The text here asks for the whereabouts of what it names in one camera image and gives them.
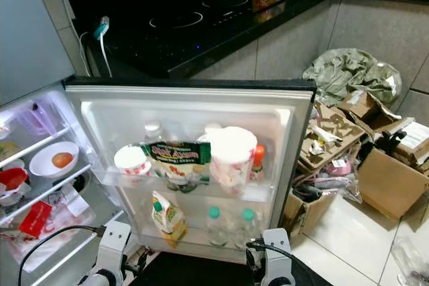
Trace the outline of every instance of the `refrigerator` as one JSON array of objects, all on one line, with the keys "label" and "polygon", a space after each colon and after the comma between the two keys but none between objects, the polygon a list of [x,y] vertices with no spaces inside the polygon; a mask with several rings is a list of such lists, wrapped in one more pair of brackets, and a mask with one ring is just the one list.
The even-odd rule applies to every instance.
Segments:
[{"label": "refrigerator", "polygon": [[[260,230],[278,227],[314,100],[314,83],[142,83],[136,79],[70,78],[74,69],[42,0],[2,0],[0,4],[1,11],[8,13],[0,25],[4,35],[0,38],[1,47],[5,49],[0,52],[0,62],[2,71],[7,71],[0,73],[0,145],[9,142],[0,168],[22,160],[31,186],[17,206],[0,206],[0,226],[24,214],[38,201],[49,201],[52,194],[83,177],[79,195],[88,204],[84,223],[129,223],[132,235],[125,251],[128,255],[139,246],[148,246],[155,251],[245,263],[244,251],[231,241],[224,247],[209,243],[205,229],[208,207],[218,206],[233,222],[243,209],[250,208],[257,214]],[[33,129],[25,119],[19,120],[34,109],[35,103],[51,122],[41,131]],[[239,197],[228,194],[212,178],[208,185],[199,185],[187,194],[168,189],[165,180],[155,175],[144,180],[136,177],[140,183],[130,186],[133,175],[122,174],[113,156],[124,145],[142,142],[144,125],[154,119],[183,141],[195,141],[204,133],[205,125],[213,122],[251,131],[265,147],[263,180],[248,182]],[[67,174],[52,179],[29,170],[39,151],[62,141],[78,146],[78,161]],[[188,232],[176,248],[163,239],[151,220],[154,190],[184,213]],[[78,217],[70,215],[68,219]],[[36,269],[24,271],[23,285],[77,284],[94,264],[98,243],[99,238],[77,232],[61,242]],[[7,240],[0,240],[0,285],[16,285],[17,281],[19,265],[9,246]]]}]

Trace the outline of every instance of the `tiled floor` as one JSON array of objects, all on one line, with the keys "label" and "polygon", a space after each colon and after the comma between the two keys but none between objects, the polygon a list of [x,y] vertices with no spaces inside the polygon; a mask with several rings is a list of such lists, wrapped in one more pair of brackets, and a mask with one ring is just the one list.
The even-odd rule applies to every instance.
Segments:
[{"label": "tiled floor", "polygon": [[429,258],[429,221],[415,232],[415,216],[390,222],[370,206],[337,197],[318,226],[292,245],[292,252],[334,286],[400,285],[400,268],[389,254],[396,236],[409,236]]}]

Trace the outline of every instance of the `green bottle cap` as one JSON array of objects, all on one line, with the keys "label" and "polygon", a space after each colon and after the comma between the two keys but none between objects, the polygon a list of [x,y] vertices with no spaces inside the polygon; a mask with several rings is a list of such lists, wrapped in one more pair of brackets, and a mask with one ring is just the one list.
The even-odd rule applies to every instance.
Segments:
[{"label": "green bottle cap", "polygon": [[161,205],[161,203],[159,201],[157,201],[157,202],[154,203],[154,209],[155,209],[156,212],[159,212],[159,211],[162,210],[162,205]]},{"label": "green bottle cap", "polygon": [[221,215],[221,211],[217,207],[210,207],[208,209],[208,216],[212,219],[217,219]]},{"label": "green bottle cap", "polygon": [[253,218],[255,217],[255,213],[253,212],[252,209],[244,209],[243,210],[243,219],[246,221],[252,221]]}]

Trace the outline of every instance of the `egg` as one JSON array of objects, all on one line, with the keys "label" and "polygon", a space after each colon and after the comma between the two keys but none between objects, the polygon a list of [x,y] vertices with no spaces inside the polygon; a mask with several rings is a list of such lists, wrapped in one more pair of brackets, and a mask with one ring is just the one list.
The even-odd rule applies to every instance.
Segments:
[{"label": "egg", "polygon": [[68,152],[57,153],[52,158],[52,163],[59,168],[63,168],[73,161],[73,155]]}]

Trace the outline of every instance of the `snack bag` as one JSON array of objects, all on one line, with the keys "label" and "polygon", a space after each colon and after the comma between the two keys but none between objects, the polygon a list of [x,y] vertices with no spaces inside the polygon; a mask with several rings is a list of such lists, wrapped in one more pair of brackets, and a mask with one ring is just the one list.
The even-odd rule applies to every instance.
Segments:
[{"label": "snack bag", "polygon": [[155,172],[167,177],[171,190],[189,192],[200,183],[208,183],[205,171],[210,162],[209,142],[154,142],[141,146],[153,159]]},{"label": "snack bag", "polygon": [[161,234],[167,243],[172,248],[176,248],[177,242],[188,230],[183,211],[154,191],[152,193],[151,217],[157,228],[161,230]]}]

